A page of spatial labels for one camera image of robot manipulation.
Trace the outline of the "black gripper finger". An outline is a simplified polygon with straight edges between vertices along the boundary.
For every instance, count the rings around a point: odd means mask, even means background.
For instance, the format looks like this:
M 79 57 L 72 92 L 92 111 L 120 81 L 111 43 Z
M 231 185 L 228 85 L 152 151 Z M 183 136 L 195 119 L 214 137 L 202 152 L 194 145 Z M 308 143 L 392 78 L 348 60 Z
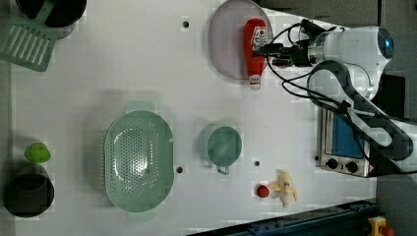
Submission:
M 260 47 L 259 53 L 261 55 L 278 54 L 282 51 L 282 43 L 269 43 Z
M 288 59 L 274 58 L 272 64 L 277 67 L 289 67 L 290 61 Z

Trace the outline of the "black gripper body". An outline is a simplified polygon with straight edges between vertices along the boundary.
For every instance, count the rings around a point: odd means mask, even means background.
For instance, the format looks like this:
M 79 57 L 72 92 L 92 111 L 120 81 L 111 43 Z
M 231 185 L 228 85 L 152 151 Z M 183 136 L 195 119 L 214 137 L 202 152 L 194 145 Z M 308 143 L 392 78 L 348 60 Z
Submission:
M 290 61 L 290 66 L 296 66 L 296 67 L 310 67 L 311 66 L 311 63 L 308 57 L 308 50 L 302 46 L 293 45 L 291 47 L 285 47 L 283 45 L 282 51 L 280 53 L 272 54 L 272 60 L 274 58 L 288 59 Z

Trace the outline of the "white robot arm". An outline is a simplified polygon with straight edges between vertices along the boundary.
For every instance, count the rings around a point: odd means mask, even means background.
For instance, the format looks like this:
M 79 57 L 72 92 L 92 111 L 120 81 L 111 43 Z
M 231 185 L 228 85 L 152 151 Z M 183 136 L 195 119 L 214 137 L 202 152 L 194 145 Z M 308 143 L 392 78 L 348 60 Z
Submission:
M 389 174 L 416 172 L 416 125 L 387 115 L 372 99 L 380 79 L 393 58 L 393 39 L 381 27 L 355 29 L 310 29 L 308 36 L 286 48 L 275 41 L 258 53 L 267 59 L 284 55 L 294 66 L 309 66 L 304 86 L 281 75 L 284 88 L 301 90 L 302 98 L 330 111 L 352 132 L 361 157 Z

